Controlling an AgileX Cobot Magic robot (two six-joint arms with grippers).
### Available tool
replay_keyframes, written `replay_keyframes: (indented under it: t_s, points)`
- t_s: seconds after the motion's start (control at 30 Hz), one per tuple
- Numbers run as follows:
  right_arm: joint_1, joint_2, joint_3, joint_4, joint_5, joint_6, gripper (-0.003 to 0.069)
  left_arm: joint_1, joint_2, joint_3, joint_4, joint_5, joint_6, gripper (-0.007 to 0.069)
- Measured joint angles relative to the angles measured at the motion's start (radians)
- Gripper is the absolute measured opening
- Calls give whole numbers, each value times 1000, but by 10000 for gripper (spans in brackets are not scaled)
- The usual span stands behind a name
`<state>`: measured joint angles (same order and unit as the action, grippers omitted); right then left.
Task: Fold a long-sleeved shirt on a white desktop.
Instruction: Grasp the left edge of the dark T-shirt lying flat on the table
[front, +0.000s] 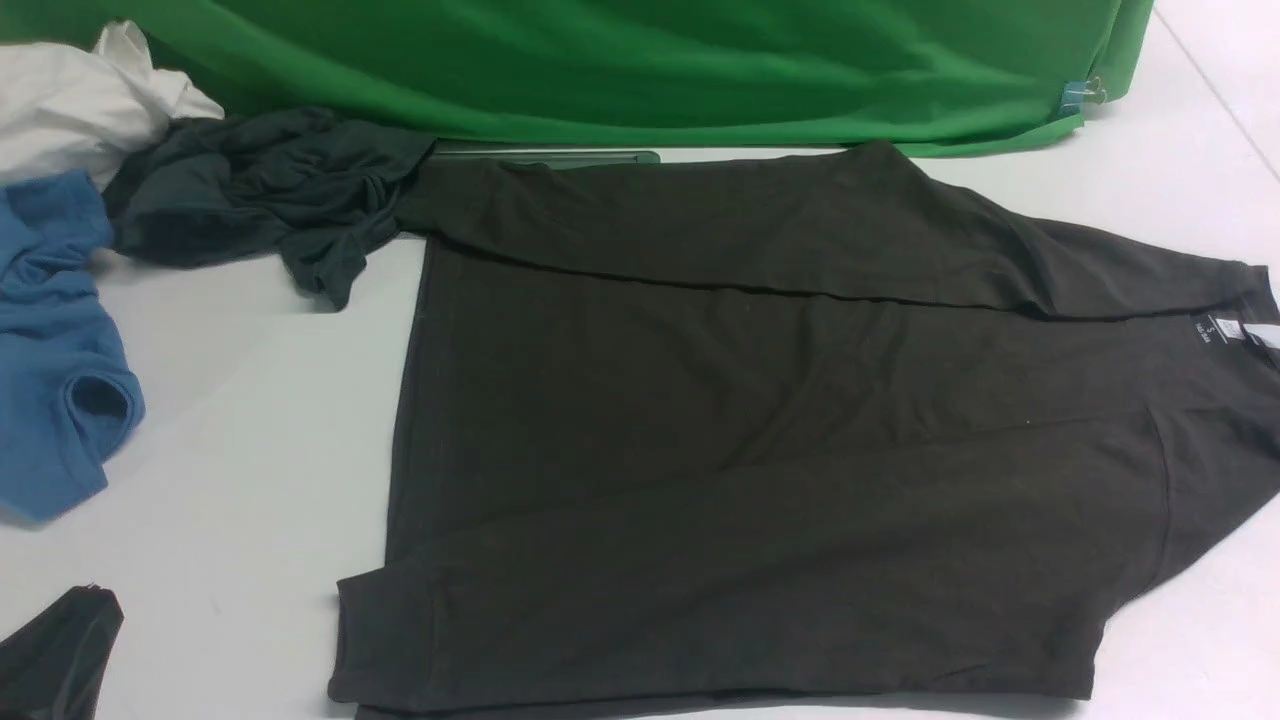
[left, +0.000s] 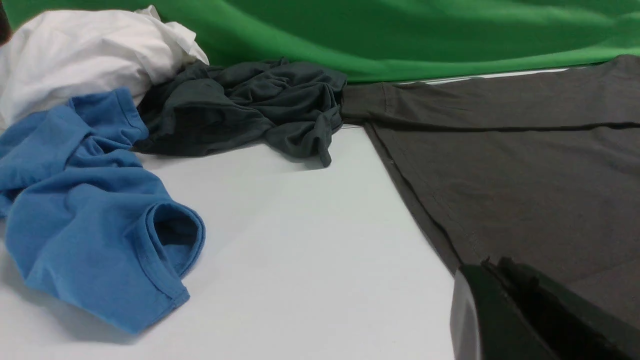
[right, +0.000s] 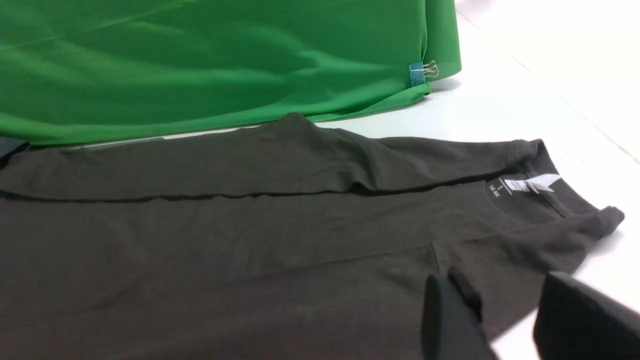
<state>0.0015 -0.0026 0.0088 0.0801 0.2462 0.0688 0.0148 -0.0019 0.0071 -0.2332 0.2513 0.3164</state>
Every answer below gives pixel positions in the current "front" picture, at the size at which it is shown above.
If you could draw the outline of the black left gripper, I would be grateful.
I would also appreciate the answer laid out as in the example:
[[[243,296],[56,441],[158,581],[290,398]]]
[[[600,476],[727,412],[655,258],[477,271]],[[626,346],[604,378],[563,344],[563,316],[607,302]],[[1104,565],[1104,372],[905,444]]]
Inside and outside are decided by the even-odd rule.
[[[114,592],[70,588],[1,643],[3,719],[93,719],[124,621]]]

